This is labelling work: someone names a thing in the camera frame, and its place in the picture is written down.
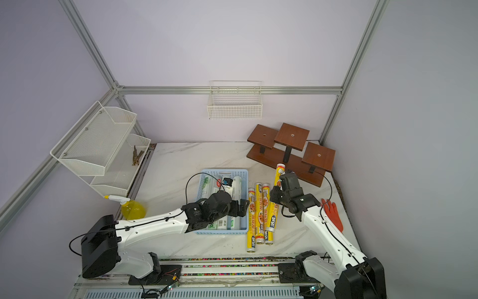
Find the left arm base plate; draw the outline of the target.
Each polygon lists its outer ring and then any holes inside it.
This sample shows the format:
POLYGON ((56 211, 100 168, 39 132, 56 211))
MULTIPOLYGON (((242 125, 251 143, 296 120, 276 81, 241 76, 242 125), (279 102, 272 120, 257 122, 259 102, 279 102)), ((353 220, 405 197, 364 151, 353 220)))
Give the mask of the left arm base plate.
POLYGON ((147 285, 172 285, 180 278, 182 271, 181 265, 162 265, 161 271, 153 271, 142 279, 131 276, 128 285, 147 286, 147 285))

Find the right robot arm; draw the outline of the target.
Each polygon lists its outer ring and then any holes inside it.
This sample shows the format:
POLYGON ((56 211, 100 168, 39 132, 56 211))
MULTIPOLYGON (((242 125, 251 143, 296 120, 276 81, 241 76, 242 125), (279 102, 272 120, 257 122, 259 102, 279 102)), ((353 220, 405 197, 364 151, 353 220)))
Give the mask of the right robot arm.
POLYGON ((300 261, 305 274, 333 291, 337 299, 386 299, 385 269, 376 258, 358 250, 332 222, 325 204, 305 194, 295 173, 280 176, 271 191, 271 201, 294 214, 326 249, 334 265, 309 254, 300 261))

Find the white green wrap roll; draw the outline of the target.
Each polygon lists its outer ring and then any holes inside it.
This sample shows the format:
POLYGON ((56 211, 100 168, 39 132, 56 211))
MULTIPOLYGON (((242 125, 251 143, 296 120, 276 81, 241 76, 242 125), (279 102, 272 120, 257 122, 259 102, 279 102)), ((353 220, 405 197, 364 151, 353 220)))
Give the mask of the white green wrap roll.
POLYGON ((200 188, 199 200, 208 199, 210 197, 210 195, 212 194, 212 187, 213 187, 214 181, 215 181, 214 177, 205 175, 200 188))

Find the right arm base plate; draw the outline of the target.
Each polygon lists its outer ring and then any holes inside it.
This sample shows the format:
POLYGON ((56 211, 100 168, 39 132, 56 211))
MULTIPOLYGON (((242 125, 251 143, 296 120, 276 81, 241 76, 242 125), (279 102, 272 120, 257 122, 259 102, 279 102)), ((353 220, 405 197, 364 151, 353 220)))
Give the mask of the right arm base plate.
POLYGON ((318 283, 316 279, 308 276, 305 270, 295 263, 281 263, 277 267, 281 284, 318 283))

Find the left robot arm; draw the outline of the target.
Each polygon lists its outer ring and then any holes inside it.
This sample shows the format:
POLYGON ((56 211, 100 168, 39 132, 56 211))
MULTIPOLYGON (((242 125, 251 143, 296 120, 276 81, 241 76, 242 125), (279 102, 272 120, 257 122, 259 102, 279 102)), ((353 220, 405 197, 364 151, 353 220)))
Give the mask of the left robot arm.
POLYGON ((136 252, 133 245, 164 235, 203 230, 225 216, 245 217, 249 205, 247 199, 237 201, 229 193, 219 191, 159 216, 132 221, 103 216, 82 236, 82 277, 95 279, 113 273, 158 282, 167 274, 157 254, 136 252))

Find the white wrap roll large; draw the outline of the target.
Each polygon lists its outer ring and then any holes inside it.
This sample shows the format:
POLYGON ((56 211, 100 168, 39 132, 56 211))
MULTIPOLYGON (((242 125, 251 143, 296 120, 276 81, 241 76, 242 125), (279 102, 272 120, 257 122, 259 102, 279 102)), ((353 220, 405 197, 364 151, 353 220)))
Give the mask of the white wrap roll large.
MULTIPOLYGON (((239 201, 241 199, 241 183, 242 179, 240 176, 235 176, 234 180, 234 190, 232 191, 232 199, 239 201)), ((230 230, 240 230, 240 217, 228 217, 230 230)))

